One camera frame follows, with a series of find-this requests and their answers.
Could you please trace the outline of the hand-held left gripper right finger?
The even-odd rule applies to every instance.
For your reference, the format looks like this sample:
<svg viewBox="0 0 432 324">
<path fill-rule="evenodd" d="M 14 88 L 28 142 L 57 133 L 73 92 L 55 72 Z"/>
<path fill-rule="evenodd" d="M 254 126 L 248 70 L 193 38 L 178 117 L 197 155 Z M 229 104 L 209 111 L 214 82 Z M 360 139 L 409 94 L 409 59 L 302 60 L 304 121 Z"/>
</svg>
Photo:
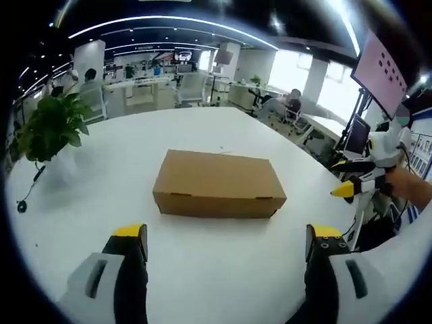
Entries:
<svg viewBox="0 0 432 324">
<path fill-rule="evenodd" d="M 308 224 L 305 299 L 288 323 L 380 323 L 393 308 L 383 276 L 334 227 Z"/>
</svg>

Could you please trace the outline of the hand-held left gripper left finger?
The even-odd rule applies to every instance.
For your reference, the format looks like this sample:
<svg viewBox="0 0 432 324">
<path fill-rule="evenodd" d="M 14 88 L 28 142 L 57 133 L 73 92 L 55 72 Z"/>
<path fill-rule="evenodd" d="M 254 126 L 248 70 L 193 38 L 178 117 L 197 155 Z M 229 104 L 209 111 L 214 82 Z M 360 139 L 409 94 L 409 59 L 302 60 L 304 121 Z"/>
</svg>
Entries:
<svg viewBox="0 0 432 324">
<path fill-rule="evenodd" d="M 58 307 L 70 323 L 147 323 L 147 226 L 117 228 L 68 277 Z"/>
</svg>

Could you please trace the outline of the person's right hand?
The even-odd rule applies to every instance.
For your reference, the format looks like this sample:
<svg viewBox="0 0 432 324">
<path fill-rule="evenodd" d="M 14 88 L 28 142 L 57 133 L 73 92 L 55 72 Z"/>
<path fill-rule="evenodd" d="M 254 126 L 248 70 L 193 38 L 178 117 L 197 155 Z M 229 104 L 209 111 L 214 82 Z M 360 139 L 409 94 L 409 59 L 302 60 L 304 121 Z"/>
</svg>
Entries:
<svg viewBox="0 0 432 324">
<path fill-rule="evenodd" d="M 395 196 L 409 199 L 411 187 L 416 182 L 416 176 L 403 167 L 395 167 L 385 172 L 385 182 L 392 186 L 392 192 Z"/>
</svg>

